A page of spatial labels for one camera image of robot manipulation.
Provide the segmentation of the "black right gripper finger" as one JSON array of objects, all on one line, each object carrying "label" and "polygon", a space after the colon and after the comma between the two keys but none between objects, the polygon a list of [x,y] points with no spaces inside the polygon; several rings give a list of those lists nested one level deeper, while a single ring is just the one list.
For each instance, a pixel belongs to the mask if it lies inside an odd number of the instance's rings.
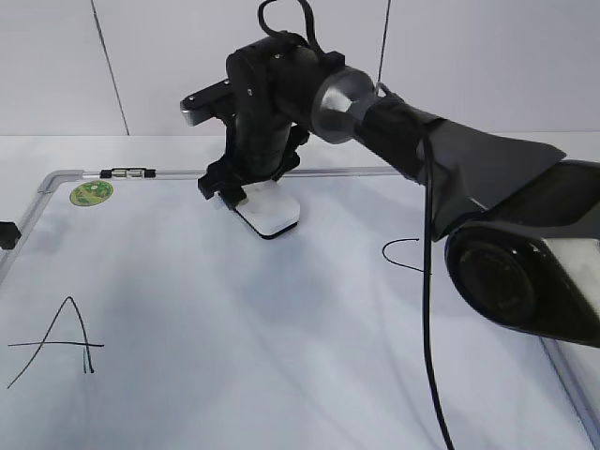
[{"label": "black right gripper finger", "polygon": [[198,179],[198,190],[206,200],[219,192],[235,192],[240,189],[236,172],[225,158],[210,163],[204,175]]},{"label": "black right gripper finger", "polygon": [[221,158],[221,197],[230,207],[243,201],[245,186],[267,181],[278,181],[285,173],[300,164],[299,146],[308,141],[307,132],[285,132],[271,135],[256,142],[227,142]]}]

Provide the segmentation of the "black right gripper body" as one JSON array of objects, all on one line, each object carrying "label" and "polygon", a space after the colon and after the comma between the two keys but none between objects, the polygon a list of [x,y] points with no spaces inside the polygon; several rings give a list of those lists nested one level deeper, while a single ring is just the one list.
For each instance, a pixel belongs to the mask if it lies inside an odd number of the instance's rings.
[{"label": "black right gripper body", "polygon": [[265,37],[227,57],[226,71],[235,98],[227,142],[256,142],[285,132],[307,132],[313,104],[323,83],[345,67],[340,52],[320,52],[302,37]]}]

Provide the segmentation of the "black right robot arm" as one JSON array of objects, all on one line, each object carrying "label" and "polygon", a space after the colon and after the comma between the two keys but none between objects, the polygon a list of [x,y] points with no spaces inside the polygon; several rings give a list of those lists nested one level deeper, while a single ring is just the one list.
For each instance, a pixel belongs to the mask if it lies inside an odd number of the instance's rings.
[{"label": "black right robot arm", "polygon": [[189,124],[226,128],[203,196],[241,201],[244,186],[294,169],[310,136],[357,141],[426,188],[427,239],[444,241],[449,277],[474,310],[521,333],[598,346],[597,163],[420,111],[342,54],[289,33],[233,52],[226,72],[180,104]]}]

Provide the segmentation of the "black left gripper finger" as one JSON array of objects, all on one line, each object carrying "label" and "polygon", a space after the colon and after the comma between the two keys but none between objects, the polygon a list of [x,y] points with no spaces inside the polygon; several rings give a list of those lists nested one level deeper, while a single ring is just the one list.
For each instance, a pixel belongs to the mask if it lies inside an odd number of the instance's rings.
[{"label": "black left gripper finger", "polygon": [[14,249],[22,237],[17,224],[13,221],[0,222],[0,248]]}]

